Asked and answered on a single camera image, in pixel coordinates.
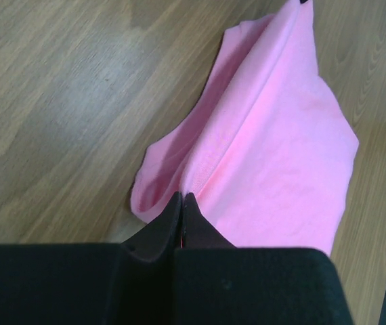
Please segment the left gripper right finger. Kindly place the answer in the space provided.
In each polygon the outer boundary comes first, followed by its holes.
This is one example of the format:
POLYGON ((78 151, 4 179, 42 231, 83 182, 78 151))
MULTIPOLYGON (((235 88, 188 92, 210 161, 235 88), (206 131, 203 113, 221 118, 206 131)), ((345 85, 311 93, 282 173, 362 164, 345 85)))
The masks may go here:
POLYGON ((332 261, 313 248, 236 248, 188 194, 173 266, 175 324, 351 324, 332 261))

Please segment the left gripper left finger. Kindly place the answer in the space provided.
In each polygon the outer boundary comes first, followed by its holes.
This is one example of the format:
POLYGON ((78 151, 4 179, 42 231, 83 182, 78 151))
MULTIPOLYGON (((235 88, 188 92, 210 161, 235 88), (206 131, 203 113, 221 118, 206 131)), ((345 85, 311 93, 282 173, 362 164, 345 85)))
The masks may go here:
POLYGON ((0 324, 169 324, 181 204, 120 244, 0 244, 0 324))

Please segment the light pink t shirt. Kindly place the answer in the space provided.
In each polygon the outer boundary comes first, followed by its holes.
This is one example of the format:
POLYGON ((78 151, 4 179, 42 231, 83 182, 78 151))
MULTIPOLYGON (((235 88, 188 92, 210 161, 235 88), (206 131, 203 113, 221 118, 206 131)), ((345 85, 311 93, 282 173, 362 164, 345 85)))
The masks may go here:
POLYGON ((239 247, 330 254, 345 210, 358 139, 318 73, 314 4, 224 32, 191 113, 150 145, 131 211, 152 221, 175 192, 239 247))

